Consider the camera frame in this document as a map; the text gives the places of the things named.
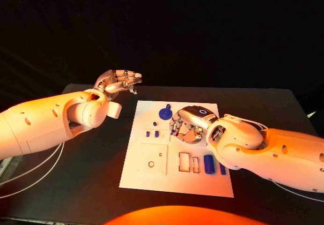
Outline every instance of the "robotic arm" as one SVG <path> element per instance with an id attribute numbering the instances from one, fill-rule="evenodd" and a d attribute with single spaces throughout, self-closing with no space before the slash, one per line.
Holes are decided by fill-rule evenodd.
<path id="1" fill-rule="evenodd" d="M 182 124 L 188 129 L 185 134 L 178 133 Z M 229 114 L 218 119 L 200 106 L 178 110 L 170 120 L 170 130 L 172 136 L 190 144 L 198 143 L 204 134 L 206 147 L 229 169 L 244 168 L 263 179 L 299 190 L 324 193 L 322 138 L 267 129 Z"/>
<path id="2" fill-rule="evenodd" d="M 92 89 L 24 102 L 0 113 L 0 159 L 49 149 L 118 118 L 118 92 L 136 94 L 141 74 L 108 70 Z"/>

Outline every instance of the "robotic hand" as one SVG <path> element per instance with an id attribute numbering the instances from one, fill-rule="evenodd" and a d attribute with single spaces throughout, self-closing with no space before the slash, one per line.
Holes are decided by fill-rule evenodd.
<path id="1" fill-rule="evenodd" d="M 181 125 L 188 132 L 178 133 Z M 231 170 L 244 168 L 262 178 L 303 191 L 324 193 L 324 139 L 298 132 L 267 129 L 262 124 L 200 106 L 187 106 L 170 120 L 170 130 L 185 143 L 206 135 L 207 149 Z"/>
<path id="2" fill-rule="evenodd" d="M 0 113 L 0 159 L 49 149 L 118 118 L 118 92 L 136 94 L 141 74 L 108 70 L 92 89 L 24 102 Z"/>

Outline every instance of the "black table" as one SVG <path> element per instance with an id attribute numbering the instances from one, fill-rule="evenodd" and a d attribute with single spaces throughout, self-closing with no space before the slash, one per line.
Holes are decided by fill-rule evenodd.
<path id="1" fill-rule="evenodd" d="M 70 84 L 64 93 L 90 87 Z M 121 92 L 115 99 L 122 105 L 119 119 L 106 117 L 98 128 L 67 141 L 46 178 L 20 194 L 0 199 L 1 217 L 102 224 L 146 207 L 187 205 L 231 212 L 269 224 L 322 222 L 321 202 L 288 193 L 244 169 L 230 171 L 234 198 L 119 188 L 138 100 L 217 103 L 220 116 L 229 113 L 270 128 L 316 135 L 289 90 L 138 86 L 138 95 Z M 23 156 L 14 175 L 33 168 L 51 152 L 53 149 Z M 56 157 L 5 184 L 1 195 L 31 184 L 54 160 Z M 308 196 L 322 198 L 318 193 Z"/>

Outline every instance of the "small blue piece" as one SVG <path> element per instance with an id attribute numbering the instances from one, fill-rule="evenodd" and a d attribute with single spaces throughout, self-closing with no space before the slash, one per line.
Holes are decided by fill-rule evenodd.
<path id="1" fill-rule="evenodd" d="M 162 120 L 168 120 L 172 117 L 172 112 L 170 110 L 171 106 L 167 104 L 167 107 L 159 110 L 158 116 Z"/>
<path id="2" fill-rule="evenodd" d="M 204 155 L 204 173 L 214 174 L 214 160 L 211 155 Z"/>
<path id="3" fill-rule="evenodd" d="M 220 167 L 220 173 L 221 173 L 221 175 L 226 175 L 224 166 L 221 164 L 218 164 L 218 167 Z"/>

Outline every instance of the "black background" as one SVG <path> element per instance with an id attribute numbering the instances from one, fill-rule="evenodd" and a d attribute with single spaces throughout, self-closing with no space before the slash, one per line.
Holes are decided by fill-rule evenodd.
<path id="1" fill-rule="evenodd" d="M 128 69 L 144 85 L 290 89 L 309 113 L 321 14 L 302 1 L 1 1 L 0 109 Z"/>

